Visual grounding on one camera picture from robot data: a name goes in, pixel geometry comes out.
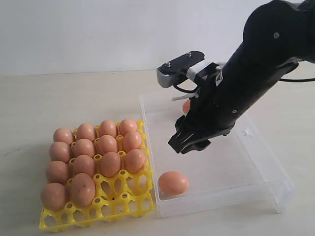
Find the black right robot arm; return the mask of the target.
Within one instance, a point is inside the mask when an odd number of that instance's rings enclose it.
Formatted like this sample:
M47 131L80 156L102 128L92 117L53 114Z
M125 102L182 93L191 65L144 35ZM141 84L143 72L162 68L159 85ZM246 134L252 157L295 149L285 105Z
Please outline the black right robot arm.
M204 150L299 61L315 60L315 3L273 0L247 19L243 41L221 70L195 76L198 96L176 123L169 145L177 153Z

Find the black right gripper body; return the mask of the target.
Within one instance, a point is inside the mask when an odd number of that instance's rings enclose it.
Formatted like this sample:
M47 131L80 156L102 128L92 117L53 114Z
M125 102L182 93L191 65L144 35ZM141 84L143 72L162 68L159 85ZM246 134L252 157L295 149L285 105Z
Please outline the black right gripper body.
M176 121L176 131L187 129L206 139L227 135L246 110L297 66L262 65L240 46L221 71L201 81L200 94L191 99L188 114Z

